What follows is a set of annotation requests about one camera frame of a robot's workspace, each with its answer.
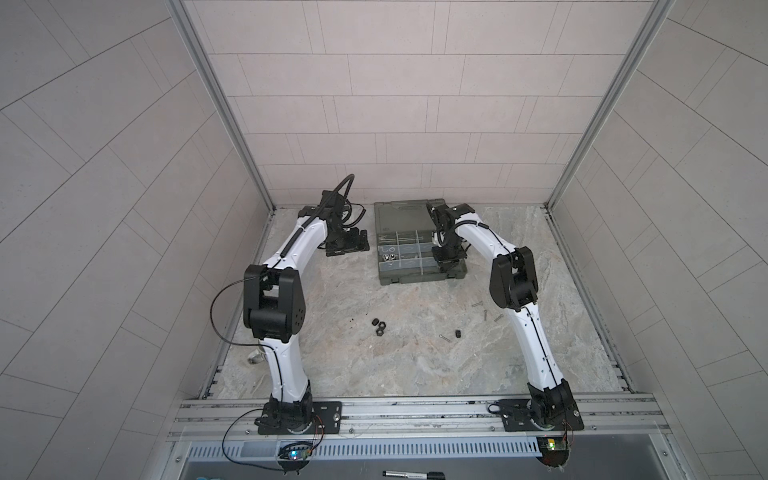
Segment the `green plastic organizer box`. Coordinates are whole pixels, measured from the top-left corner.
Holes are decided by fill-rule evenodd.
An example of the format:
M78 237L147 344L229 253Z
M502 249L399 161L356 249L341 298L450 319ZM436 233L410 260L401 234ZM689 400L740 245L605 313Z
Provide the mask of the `green plastic organizer box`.
M435 225L427 206L444 204L441 198L374 204L378 274L382 286L460 280L466 276L464 259L443 271L432 253Z

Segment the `black nut cluster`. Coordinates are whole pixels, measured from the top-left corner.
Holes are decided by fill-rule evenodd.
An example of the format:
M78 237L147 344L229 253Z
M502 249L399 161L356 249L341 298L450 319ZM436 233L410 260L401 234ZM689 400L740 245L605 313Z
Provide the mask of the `black nut cluster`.
M378 318L374 318L372 320L372 325L375 327L375 334L377 336L383 336L384 335L384 332L385 332L386 327L387 327L387 325L386 325L386 323L384 321L381 321Z

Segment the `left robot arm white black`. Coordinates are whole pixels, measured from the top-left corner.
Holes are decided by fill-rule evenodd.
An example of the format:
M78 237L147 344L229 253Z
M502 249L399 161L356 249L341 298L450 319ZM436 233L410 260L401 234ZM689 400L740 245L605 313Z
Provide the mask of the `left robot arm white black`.
M290 236L263 264L252 264L243 278L227 288L242 287L242 320L264 351L272 392L261 424L303 432L313 421L310 380L301 359L299 332L307 315L301 273L319 250L328 257L370 249L367 232L358 227L366 209L352 217L348 199L355 176L322 192L320 203L300 210Z

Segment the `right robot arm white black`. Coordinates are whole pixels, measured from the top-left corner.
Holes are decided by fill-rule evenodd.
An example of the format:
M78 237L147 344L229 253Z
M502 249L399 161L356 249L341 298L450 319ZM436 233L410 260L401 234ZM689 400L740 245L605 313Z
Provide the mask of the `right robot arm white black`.
M522 349L532 424L541 430L565 427L567 413L576 408L576 402L540 319L532 251L503 239L467 204L428 204L427 212L435 226L432 255L441 270L448 271L467 257L465 245L475 248L490 265L489 295L510 319Z

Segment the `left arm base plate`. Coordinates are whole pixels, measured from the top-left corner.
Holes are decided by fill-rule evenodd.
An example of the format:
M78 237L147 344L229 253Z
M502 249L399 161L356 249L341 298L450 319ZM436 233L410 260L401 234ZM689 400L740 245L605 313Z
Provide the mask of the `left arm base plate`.
M254 420L259 435L310 434L323 428L327 434L340 430L340 402L279 402L270 399Z

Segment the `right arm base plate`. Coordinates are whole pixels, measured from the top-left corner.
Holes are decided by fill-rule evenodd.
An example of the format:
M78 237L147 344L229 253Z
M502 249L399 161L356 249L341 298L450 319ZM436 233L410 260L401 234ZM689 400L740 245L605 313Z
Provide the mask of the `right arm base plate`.
M552 411L546 418L536 420L530 410L530 399L501 399L488 411L501 418L506 432L582 431L585 429L580 409L575 402L562 411Z

